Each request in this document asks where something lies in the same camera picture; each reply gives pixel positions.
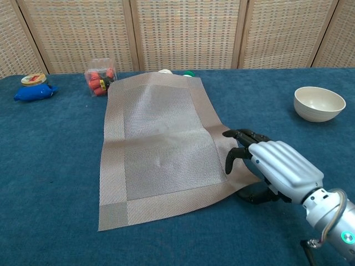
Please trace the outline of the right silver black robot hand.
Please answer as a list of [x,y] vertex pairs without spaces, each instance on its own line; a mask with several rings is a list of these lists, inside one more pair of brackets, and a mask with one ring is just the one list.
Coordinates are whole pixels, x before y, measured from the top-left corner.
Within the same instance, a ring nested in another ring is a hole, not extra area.
[[323,188],[324,174],[293,147],[283,141],[249,129],[227,130],[224,137],[236,139],[242,146],[232,148],[226,157],[225,172],[230,174],[237,158],[250,160],[262,173],[265,186],[248,185],[239,196],[252,204],[282,199],[302,204],[307,197]]

